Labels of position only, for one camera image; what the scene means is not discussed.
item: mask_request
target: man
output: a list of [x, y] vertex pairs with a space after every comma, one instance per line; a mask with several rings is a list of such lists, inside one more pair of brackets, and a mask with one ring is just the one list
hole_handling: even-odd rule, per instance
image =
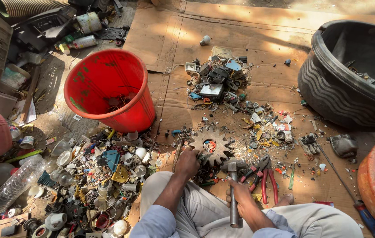
[[230, 227], [230, 190], [227, 204], [189, 179], [196, 175], [198, 150], [190, 147], [180, 155], [175, 173], [151, 175], [142, 188], [141, 220], [130, 234], [137, 237], [363, 237], [358, 224], [340, 210], [321, 204], [290, 205], [291, 194], [271, 209], [259, 210], [247, 186], [229, 179], [234, 187], [244, 227]]

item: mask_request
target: cardboard sheet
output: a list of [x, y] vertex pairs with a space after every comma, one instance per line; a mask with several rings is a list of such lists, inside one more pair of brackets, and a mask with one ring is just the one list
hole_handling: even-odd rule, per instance
[[[157, 110], [157, 121], [154, 124], [156, 129], [159, 126], [160, 134], [157, 141], [170, 144], [175, 141], [175, 138], [164, 137], [167, 129], [175, 130], [183, 126], [203, 127], [202, 116], [206, 116], [210, 122], [218, 122], [216, 129], [225, 133], [226, 138], [234, 138], [244, 146], [249, 143], [248, 130], [241, 129], [246, 125], [241, 120], [245, 114], [233, 115], [232, 111], [225, 106], [219, 106], [219, 109], [213, 113], [208, 109], [190, 110], [194, 102], [187, 101], [186, 88], [174, 90], [174, 88], [186, 86], [186, 81], [190, 79], [185, 73], [185, 62], [191, 62], [195, 57], [198, 57], [201, 62], [207, 61], [214, 45], [232, 50], [234, 56], [248, 57], [248, 63], [254, 64], [252, 71], [248, 74], [251, 76], [250, 85], [240, 89], [238, 93], [243, 90], [243, 93], [247, 95], [247, 100], [260, 105], [270, 103], [274, 106], [275, 112], [279, 110], [290, 112], [293, 118], [292, 131], [298, 138], [314, 131], [309, 122], [311, 117], [304, 119], [301, 116], [302, 114], [313, 115], [312, 112], [300, 105], [299, 93], [291, 90], [292, 86], [297, 85], [297, 75], [310, 51], [313, 33], [322, 24], [336, 19], [354, 19], [375, 24], [375, 16], [229, 6], [184, 0], [180, 2], [179, 8], [174, 6], [177, 6], [174, 2], [164, 4], [162, 7], [154, 7], [139, 1], [131, 32], [124, 45], [124, 49], [132, 51], [145, 62], [148, 70], [170, 73], [170, 75], [153, 74], [153, 77], [162, 77], [159, 84], [159, 96], [154, 99], [154, 101], [157, 100], [156, 108], [162, 111], [162, 114], [159, 114], [160, 110]], [[199, 45], [204, 35], [212, 38], [208, 46]], [[292, 60], [290, 67], [283, 64], [289, 58]], [[341, 132], [341, 130], [336, 131], [325, 127], [326, 124], [330, 125], [328, 122], [317, 121], [318, 129], [327, 132], [324, 137]], [[367, 144], [375, 143], [375, 137], [366, 138], [369, 138], [366, 140]], [[349, 188], [359, 196], [356, 184], [357, 173], [351, 174], [352, 179], [350, 179], [350, 174], [344, 170], [344, 168], [357, 169], [359, 164], [350, 164], [347, 160], [335, 156], [330, 144], [323, 143], [322, 147]], [[249, 155], [247, 152], [239, 152], [236, 156], [247, 158], [253, 156], [253, 153], [258, 152], [252, 152]], [[295, 195], [296, 204], [312, 201], [334, 202], [334, 207], [364, 224], [353, 207], [353, 200], [323, 156], [319, 157], [319, 163], [325, 163], [328, 171], [323, 172], [321, 177], [315, 177], [311, 176], [310, 169], [315, 167], [316, 161], [308, 160], [301, 147], [296, 146], [296, 149], [292, 151], [270, 149], [269, 153], [273, 155], [274, 160], [286, 165], [293, 164], [295, 158], [299, 158], [299, 163], [301, 163], [301, 168], [296, 167], [298, 170], [294, 176], [293, 191], [288, 190], [289, 179], [284, 180], [281, 175], [275, 174], [279, 185], [279, 197], [292, 192]], [[228, 183], [219, 182], [209, 191], [225, 199], [227, 187]], [[263, 208], [270, 208], [274, 205], [269, 179], [267, 180], [267, 193], [269, 204]], [[366, 228], [364, 234], [370, 234]]]

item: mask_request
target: rusty gear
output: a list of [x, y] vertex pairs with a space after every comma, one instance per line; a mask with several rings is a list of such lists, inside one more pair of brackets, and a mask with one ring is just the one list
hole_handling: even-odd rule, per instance
[[196, 135], [192, 136], [192, 138], [195, 141], [190, 143], [190, 146], [193, 146], [195, 149], [202, 150], [203, 143], [207, 140], [214, 141], [216, 144], [216, 148], [211, 154], [206, 151], [203, 152], [203, 154], [208, 154], [208, 156], [206, 156], [206, 159], [202, 161], [202, 165], [205, 165], [206, 162], [209, 161], [211, 166], [213, 166], [214, 161], [217, 164], [221, 164], [221, 158], [224, 158], [226, 160], [228, 159], [227, 155], [225, 155], [224, 152], [230, 151], [229, 148], [225, 147], [229, 142], [224, 140], [225, 134], [220, 135], [220, 130], [216, 130], [214, 132], [214, 129], [211, 127], [209, 131], [196, 132]]

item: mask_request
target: hammer handle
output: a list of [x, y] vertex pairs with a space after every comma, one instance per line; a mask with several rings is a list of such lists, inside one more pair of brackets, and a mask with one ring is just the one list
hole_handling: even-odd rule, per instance
[[[233, 181], [237, 182], [237, 171], [230, 171], [230, 177], [233, 179]], [[230, 226], [232, 228], [241, 228], [239, 222], [240, 215], [239, 211], [237, 210], [237, 201], [234, 199], [234, 188], [232, 186], [230, 186], [230, 197]]]

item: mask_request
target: light bulb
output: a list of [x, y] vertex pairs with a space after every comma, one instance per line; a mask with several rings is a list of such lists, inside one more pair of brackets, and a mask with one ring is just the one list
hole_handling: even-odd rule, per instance
[[199, 42], [201, 46], [207, 45], [211, 42], [211, 37], [209, 35], [206, 35], [202, 38], [202, 40]]

